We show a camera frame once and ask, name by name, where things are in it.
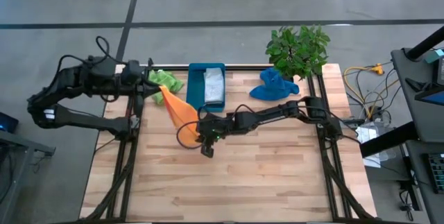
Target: butcher block tabletop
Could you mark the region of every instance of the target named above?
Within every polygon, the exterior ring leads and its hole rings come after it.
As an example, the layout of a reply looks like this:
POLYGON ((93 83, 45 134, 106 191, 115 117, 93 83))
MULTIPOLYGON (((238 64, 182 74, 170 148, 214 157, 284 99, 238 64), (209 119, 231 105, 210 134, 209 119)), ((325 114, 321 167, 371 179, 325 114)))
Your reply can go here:
MULTIPOLYGON (((185 100, 187 71, 173 73, 185 84, 178 92, 185 100)), ((242 103, 253 110, 263 110, 309 96, 307 81, 295 77, 300 88, 297 95, 273 102, 251 98, 250 90, 262 84, 259 73, 226 71, 225 112, 233 112, 242 103)), ((339 65, 326 64, 323 77, 331 111, 341 118, 350 117, 339 65)), ((120 97, 106 105, 104 117, 121 117, 126 106, 127 98, 120 97)), ((353 135, 352 131, 343 131, 353 135)), ((101 132, 97 147, 112 138, 110 133, 101 132)), ((348 188, 366 211, 376 216, 359 144, 342 139, 338 146, 348 188)), ((119 142, 113 141, 95 154, 80 217, 90 214, 108 192, 118 150, 119 142)), ((117 195, 114 215, 119 214, 122 191, 123 187, 117 195)), ((336 187, 334 193, 341 208, 336 187)), ((315 126, 297 119, 265 124, 247 135, 219 140, 214 145, 214 157, 210 159, 201 155, 200 149, 182 148, 176 141, 176 129, 167 109, 147 98, 126 220, 330 221, 332 216, 315 126)))

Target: table leg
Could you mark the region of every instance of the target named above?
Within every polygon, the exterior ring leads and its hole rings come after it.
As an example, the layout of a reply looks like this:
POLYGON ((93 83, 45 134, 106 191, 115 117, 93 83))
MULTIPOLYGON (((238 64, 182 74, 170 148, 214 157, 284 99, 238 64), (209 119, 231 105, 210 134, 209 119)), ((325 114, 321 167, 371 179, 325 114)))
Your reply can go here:
POLYGON ((417 140, 415 124, 411 121, 390 132, 361 144, 362 157, 377 154, 383 150, 399 146, 407 140, 417 140))

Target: potted plant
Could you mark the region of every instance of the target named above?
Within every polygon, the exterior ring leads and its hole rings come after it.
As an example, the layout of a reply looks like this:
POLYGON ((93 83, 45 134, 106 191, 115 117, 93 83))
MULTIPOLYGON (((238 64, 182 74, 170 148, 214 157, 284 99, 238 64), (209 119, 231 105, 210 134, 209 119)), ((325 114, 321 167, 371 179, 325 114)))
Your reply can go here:
POLYGON ((327 47, 330 38, 321 27, 301 26, 299 34, 293 27, 281 27, 271 31, 271 41, 265 54, 269 62, 282 74, 284 79, 293 82, 293 76, 304 79, 313 74, 322 74, 322 66, 327 63, 327 47))

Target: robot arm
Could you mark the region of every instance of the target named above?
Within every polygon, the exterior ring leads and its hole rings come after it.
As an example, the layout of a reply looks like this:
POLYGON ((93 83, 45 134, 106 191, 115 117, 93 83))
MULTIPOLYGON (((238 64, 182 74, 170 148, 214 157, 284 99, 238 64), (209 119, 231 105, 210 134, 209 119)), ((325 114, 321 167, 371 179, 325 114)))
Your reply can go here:
POLYGON ((128 136, 139 121, 144 99, 159 92, 160 88, 145 79, 148 67, 139 66, 136 60, 128 61, 120 74, 115 74, 114 68, 114 60, 90 56, 78 66, 62 69, 48 87, 28 99, 28 112, 41 128, 78 126, 107 130, 116 138, 128 136), (64 98, 75 98, 81 94, 89 97, 100 95, 105 101, 108 101, 104 98, 107 95, 114 96, 111 101, 119 96, 134 96, 133 111, 137 117, 106 119, 78 114, 58 104, 64 98))
POLYGON ((259 112, 252 110, 238 112, 236 110, 233 113, 227 113, 227 117, 218 117, 207 113, 204 118, 199 119, 197 124, 199 138, 196 141, 202 143, 200 152, 211 158, 214 155, 212 146, 220 138, 225 139, 228 135, 245 135, 262 124, 285 118, 296 118, 304 123, 321 124, 330 139, 338 139, 342 135, 339 120, 330 117, 323 107, 321 98, 306 96, 299 101, 288 101, 285 104, 259 112), (307 108, 307 114, 301 108, 307 108))

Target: gray floor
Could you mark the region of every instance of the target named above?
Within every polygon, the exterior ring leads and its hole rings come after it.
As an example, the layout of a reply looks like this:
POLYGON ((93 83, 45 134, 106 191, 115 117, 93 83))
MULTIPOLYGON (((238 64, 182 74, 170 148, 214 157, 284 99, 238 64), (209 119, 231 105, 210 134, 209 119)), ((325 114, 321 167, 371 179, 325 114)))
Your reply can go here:
MULTIPOLYGON (((130 0, 0 0, 0 24, 124 22, 130 0)), ((444 14, 442 0, 138 0, 137 21, 230 21, 230 20, 348 20, 433 19, 444 14)), ((325 26, 332 39, 327 49, 330 62, 342 70, 390 60, 390 51, 413 46, 439 25, 325 26)), ((190 62, 264 63, 270 27, 132 29, 124 60, 158 64, 190 62)), ((38 128, 26 112, 26 99, 48 85, 58 58, 70 53, 79 57, 98 55, 96 35, 106 37, 116 53, 122 29, 0 30, 0 112, 20 120, 18 133, 57 147, 52 160, 31 174, 22 191, 15 223, 54 223, 78 217, 97 131, 64 127, 38 128)), ((73 65, 67 60, 65 65, 73 65)), ((385 71, 392 68, 390 64, 385 71)), ((382 80, 363 73, 364 91, 382 80)), ((389 99, 397 89, 390 88, 389 99)), ((102 114, 104 103, 86 96, 63 104, 102 114)), ((352 106, 357 117, 360 109, 352 106)), ((390 108, 393 126, 408 122, 407 105, 399 93, 390 108)), ((398 211, 396 183, 370 178, 378 216, 406 221, 398 211)), ((417 223, 427 223, 424 212, 414 213, 417 223)))

